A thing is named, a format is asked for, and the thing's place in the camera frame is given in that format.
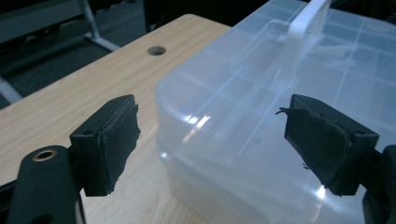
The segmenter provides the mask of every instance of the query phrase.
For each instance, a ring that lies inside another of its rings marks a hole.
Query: plastic storage container
[[[171,190],[209,221],[364,222],[365,189],[323,188],[275,113],[306,95],[379,133],[379,151],[395,144],[396,29],[311,3],[268,2],[157,88]]]

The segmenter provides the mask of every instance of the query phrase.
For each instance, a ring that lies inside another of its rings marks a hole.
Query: wooden table
[[[83,197],[88,223],[205,223],[169,191],[155,146],[158,81],[230,27],[186,15],[0,111],[0,185],[29,152],[70,146],[69,134],[108,100],[134,94],[142,131],[115,191]],[[161,56],[148,48],[163,46]]]

